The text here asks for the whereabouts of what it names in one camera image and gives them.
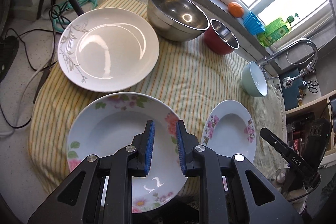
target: orange fruit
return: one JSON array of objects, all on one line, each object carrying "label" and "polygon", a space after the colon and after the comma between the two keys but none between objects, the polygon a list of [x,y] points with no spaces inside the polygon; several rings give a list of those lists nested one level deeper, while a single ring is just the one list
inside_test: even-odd
[{"label": "orange fruit", "polygon": [[230,2],[227,8],[234,17],[242,17],[244,15],[243,7],[237,2]]}]

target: gloved hand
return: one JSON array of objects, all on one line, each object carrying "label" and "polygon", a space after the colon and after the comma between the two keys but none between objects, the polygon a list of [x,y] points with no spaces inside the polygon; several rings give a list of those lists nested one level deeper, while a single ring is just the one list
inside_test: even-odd
[{"label": "gloved hand", "polygon": [[[273,186],[279,192],[281,192],[282,186],[285,183],[286,174],[288,173],[288,171],[289,171],[289,168],[278,169],[275,172],[275,174],[273,174],[271,178],[269,179],[269,181],[273,184]],[[297,198],[298,196],[301,196],[305,193],[307,193],[307,190],[303,187],[302,189],[297,189],[297,190],[293,190],[290,192],[284,192],[283,196],[285,197],[285,199],[290,200],[293,198]],[[298,200],[291,202],[291,204],[293,205],[293,207],[298,213],[302,213],[303,210],[305,209],[306,199],[307,199],[307,196],[304,196],[303,198],[300,198]]]}]

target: striped towel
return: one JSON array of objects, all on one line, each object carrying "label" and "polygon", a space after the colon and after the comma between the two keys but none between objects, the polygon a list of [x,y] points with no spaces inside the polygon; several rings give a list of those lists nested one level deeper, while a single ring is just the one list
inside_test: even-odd
[{"label": "striped towel", "polygon": [[[106,0],[100,7],[130,10],[147,19],[147,5],[137,0]],[[220,102],[233,99],[250,112],[256,132],[268,127],[278,137],[284,135],[284,110],[281,97],[268,85],[263,98],[247,95],[240,86],[243,68],[248,63],[236,53],[217,55],[203,43],[203,36],[174,43],[159,37],[160,54],[152,72],[140,83],[125,90],[153,96],[170,106],[199,140],[211,110]],[[59,64],[52,69],[33,110],[28,150],[47,193],[51,193],[69,174],[67,135],[74,119],[103,93],[73,84]],[[257,134],[253,164],[269,177],[280,168],[280,155]],[[197,178],[189,178],[180,195],[198,192]]]}]

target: mint green bowl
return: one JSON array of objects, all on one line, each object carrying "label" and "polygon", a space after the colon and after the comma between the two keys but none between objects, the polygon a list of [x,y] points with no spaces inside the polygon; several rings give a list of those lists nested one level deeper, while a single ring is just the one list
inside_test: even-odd
[{"label": "mint green bowl", "polygon": [[241,87],[252,97],[267,95],[267,83],[263,72],[255,62],[250,62],[241,74]]}]

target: plate with pink flowers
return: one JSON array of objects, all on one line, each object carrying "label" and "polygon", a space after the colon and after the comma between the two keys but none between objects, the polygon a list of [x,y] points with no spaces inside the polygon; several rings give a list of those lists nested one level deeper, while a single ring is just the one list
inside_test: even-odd
[{"label": "plate with pink flowers", "polygon": [[130,145],[133,137],[143,132],[147,120],[153,120],[155,124],[152,163],[147,177],[134,177],[132,180],[134,213],[164,205],[186,182],[180,169],[176,142],[175,128],[179,116],[166,104],[148,95],[113,93],[83,109],[71,126],[67,139],[67,160],[72,171],[88,155],[105,157]]},{"label": "plate with pink flowers", "polygon": [[210,113],[202,133],[201,144],[217,154],[232,157],[244,155],[253,162],[256,131],[247,109],[235,100],[219,103]]}]

